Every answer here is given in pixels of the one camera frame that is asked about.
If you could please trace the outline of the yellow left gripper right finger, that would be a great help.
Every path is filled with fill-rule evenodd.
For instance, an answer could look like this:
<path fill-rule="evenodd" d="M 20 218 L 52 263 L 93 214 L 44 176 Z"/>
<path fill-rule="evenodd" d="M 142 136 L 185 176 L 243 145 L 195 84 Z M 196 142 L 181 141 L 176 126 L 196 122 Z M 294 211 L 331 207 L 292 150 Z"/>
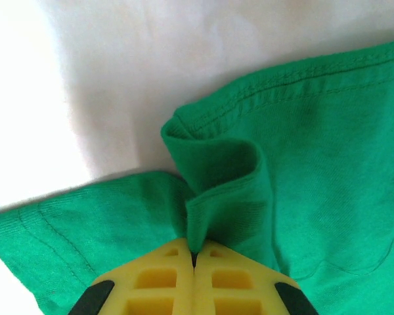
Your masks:
<path fill-rule="evenodd" d="M 196 256 L 194 313 L 300 315 L 318 312 L 293 279 L 224 245 L 207 241 Z"/>

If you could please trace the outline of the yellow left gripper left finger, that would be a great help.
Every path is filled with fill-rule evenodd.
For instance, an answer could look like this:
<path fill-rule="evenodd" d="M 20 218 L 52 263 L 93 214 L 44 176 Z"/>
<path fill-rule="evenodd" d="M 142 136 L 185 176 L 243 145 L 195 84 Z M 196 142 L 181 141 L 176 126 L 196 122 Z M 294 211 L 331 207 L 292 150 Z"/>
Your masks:
<path fill-rule="evenodd" d="M 184 238 L 99 276 L 71 314 L 192 314 L 194 268 Z"/>

